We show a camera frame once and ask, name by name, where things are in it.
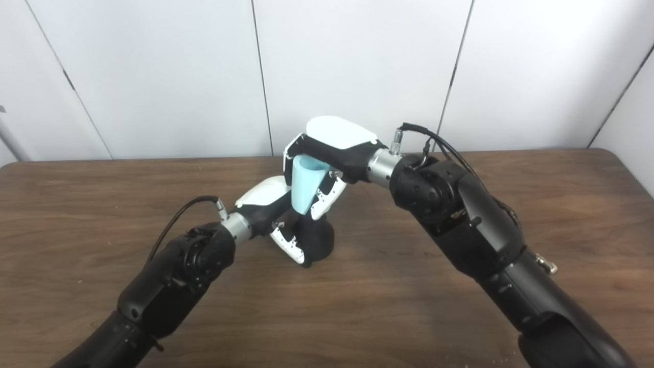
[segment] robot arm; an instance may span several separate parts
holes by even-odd
[[[222,207],[217,197],[202,200],[207,198]],[[53,368],[132,368],[152,347],[163,350],[158,341],[177,329],[233,263],[236,246],[273,232],[274,221],[290,207],[284,177],[272,177],[240,198],[231,213],[222,210],[221,222],[170,241],[123,290],[109,318]]]
[[[359,133],[342,134],[349,138],[340,144],[333,134],[313,129],[318,122]],[[404,124],[388,149],[349,124],[334,124],[333,117],[310,121],[307,134],[287,149],[286,169],[293,154],[304,153],[341,170],[349,183],[388,188],[395,204],[415,217],[455,268],[473,278],[521,332],[519,348],[532,367],[636,366],[549,277],[556,266],[529,250],[517,216],[491,196],[467,162],[462,164],[468,170],[426,152],[423,157],[398,154],[404,130],[437,138],[451,152],[447,142],[423,127]]]

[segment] black cable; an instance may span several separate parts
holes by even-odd
[[[159,238],[157,238],[157,241],[154,243],[152,246],[152,250],[150,250],[150,254],[148,255],[148,258],[145,261],[145,265],[147,265],[153,258],[154,255],[157,253],[157,249],[159,249],[159,246],[162,244],[166,234],[168,234],[168,231],[170,231],[170,228],[173,227],[173,225],[177,222],[179,217],[184,213],[184,211],[188,210],[190,206],[193,206],[196,203],[199,202],[214,202],[218,203],[218,197],[217,196],[199,196],[195,199],[191,199],[186,203],[185,205],[182,206],[182,208],[177,211],[177,213],[173,216],[173,218],[168,222],[168,225],[163,228],[163,231],[161,235],[159,235]]]
[[[447,154],[447,151],[445,150],[445,146],[443,146],[442,143],[438,143],[438,142],[436,142],[436,144],[438,144],[438,147],[441,149],[441,152],[443,153],[443,156],[445,156],[445,159],[452,161],[452,158]]]
[[[423,126],[409,124],[408,122],[403,123],[402,126],[400,127],[400,130],[408,130],[410,132],[422,133],[426,136],[431,137],[438,144],[438,147],[441,147],[443,153],[445,153],[445,149],[443,149],[443,147],[447,148],[447,150],[450,151],[450,153],[452,153],[452,155],[456,158],[456,160],[459,161],[461,166],[463,166],[468,172],[472,174],[472,176],[474,176],[477,180],[479,180],[481,186],[484,187],[484,189],[486,189],[486,186],[484,186],[483,182],[481,181],[475,170],[473,170],[472,166],[468,164],[468,161],[466,161],[466,159],[463,158],[463,156],[461,156],[461,154],[456,149],[454,149],[454,147],[452,147],[449,143],[447,143],[438,134],[432,132],[431,130]]]

